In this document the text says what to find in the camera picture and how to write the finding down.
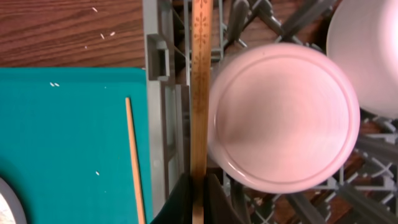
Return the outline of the wooden chopstick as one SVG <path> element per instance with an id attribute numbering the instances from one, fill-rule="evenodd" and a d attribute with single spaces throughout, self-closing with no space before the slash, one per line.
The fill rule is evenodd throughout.
<path id="1" fill-rule="evenodd" d="M 192 223 L 203 224 L 203 188 L 207 163 L 209 81 L 213 0 L 192 1 L 191 152 Z"/>
<path id="2" fill-rule="evenodd" d="M 137 218 L 139 224 L 146 224 L 146 215 L 145 215 L 144 201 L 142 196 L 141 174 L 139 170 L 139 160 L 137 156 L 131 99 L 127 97 L 125 99 L 125 103 L 126 103 L 127 128 L 129 136 L 129 148 L 131 155 L 132 177 L 134 181 L 134 194 L 136 198 Z"/>

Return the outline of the white bowl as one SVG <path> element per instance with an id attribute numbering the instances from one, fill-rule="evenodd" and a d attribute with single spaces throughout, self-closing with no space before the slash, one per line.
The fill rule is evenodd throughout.
<path id="1" fill-rule="evenodd" d="M 343 0 L 326 53 L 348 76 L 362 109 L 397 118 L 397 0 Z"/>

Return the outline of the pink bowl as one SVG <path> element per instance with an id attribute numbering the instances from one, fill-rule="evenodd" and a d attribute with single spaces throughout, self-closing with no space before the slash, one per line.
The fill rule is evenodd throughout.
<path id="1" fill-rule="evenodd" d="M 310 189 L 349 158 L 359 104 L 343 71 L 297 44 L 269 44 L 224 59 L 213 75 L 208 153 L 261 192 Z"/>

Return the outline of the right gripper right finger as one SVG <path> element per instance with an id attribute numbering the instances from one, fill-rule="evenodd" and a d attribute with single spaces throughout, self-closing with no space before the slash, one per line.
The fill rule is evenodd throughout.
<path id="1" fill-rule="evenodd" d="M 203 196 L 204 224 L 243 224 L 246 222 L 246 201 L 241 184 L 231 184 L 231 201 L 214 174 L 207 174 Z"/>

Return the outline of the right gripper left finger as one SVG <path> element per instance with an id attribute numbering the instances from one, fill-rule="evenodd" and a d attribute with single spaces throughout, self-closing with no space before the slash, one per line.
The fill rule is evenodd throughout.
<path id="1" fill-rule="evenodd" d="M 182 174 L 151 224 L 192 224 L 192 180 Z"/>

